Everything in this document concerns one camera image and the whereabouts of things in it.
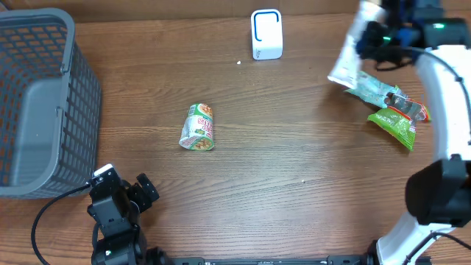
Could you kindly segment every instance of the green light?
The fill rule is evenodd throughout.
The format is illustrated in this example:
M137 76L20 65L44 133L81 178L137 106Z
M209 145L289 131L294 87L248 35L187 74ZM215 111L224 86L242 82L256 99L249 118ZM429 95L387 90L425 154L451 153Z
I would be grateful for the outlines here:
M435 28L435 29L443 29L444 27L445 27L445 25L442 24L442 23L435 23L433 25L433 28Z

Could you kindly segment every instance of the plastic packaging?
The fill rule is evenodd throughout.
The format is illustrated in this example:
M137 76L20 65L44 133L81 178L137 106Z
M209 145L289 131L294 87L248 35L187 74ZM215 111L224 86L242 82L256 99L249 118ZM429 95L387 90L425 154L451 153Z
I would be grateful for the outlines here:
M360 71L358 86L356 89L347 89L345 92L358 96L365 102L375 106L386 108L389 94L398 94L407 97L397 86L393 87Z
M340 52L332 71L327 78L332 82L345 85L348 88L357 88L357 76L361 70L361 59L355 48L366 29L368 22L376 21L384 14L384 9L374 1L361 1L355 20L348 30L344 46Z
M397 109L393 107L380 109L377 113L368 116L368 121L375 122L407 149L414 150L415 127L411 126L411 119L401 115Z
M385 131L393 135L407 149L414 150L417 121L429 121L427 108L419 102L401 95L393 95L389 106L368 116Z
M210 107L206 104L190 106L179 144L196 151L207 151L214 147L213 110Z

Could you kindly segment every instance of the wooden table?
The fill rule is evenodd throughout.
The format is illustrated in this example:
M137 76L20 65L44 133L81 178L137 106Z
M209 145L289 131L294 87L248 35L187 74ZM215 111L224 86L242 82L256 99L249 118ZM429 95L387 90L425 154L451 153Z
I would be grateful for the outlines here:
M431 162L431 126L419 124L409 153L366 122L376 109L328 82L352 19L285 16L283 57L265 62L251 58L248 18L77 25L102 82L98 166L113 163L129 181L145 172L161 195L142 215L149 246L171 256L313 258L363 253L389 232L406 210L406 180ZM375 75L422 98L412 68ZM178 145L195 102L215 113L210 152ZM0 262L38 263L29 236L46 202L0 200ZM90 202L64 199L41 219L38 246L51 264L90 263ZM471 241L469 228L453 235ZM428 254L471 258L447 239Z

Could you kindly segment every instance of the chip bag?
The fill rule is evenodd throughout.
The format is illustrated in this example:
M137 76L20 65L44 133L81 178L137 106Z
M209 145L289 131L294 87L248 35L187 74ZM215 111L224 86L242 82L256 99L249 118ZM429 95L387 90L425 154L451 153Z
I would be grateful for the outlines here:
M392 95L387 108L368 116L410 151L414 150L417 121L429 121L428 109L419 102L401 95Z

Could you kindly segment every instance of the green snack bag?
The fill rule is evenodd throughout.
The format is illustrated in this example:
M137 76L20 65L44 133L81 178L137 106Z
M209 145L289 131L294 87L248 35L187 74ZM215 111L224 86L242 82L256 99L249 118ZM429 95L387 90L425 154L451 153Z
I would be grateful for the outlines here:
M414 150L415 123L398 109L391 106L380 109L368 116L368 121L373 121L382 127L410 151Z

